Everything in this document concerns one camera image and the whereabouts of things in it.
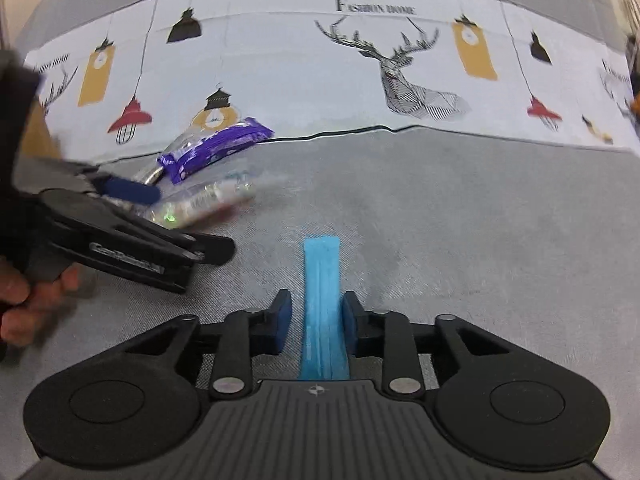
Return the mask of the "person's left hand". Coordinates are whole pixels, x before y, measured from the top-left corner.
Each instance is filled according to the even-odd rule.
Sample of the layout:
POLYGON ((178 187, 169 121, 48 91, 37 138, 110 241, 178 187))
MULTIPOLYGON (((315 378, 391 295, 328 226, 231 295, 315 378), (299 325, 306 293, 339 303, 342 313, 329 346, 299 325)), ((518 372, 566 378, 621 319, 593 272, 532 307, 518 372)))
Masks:
POLYGON ((75 303, 81 266, 72 264, 53 282, 31 283, 6 258, 1 258, 1 340, 24 348, 75 303))

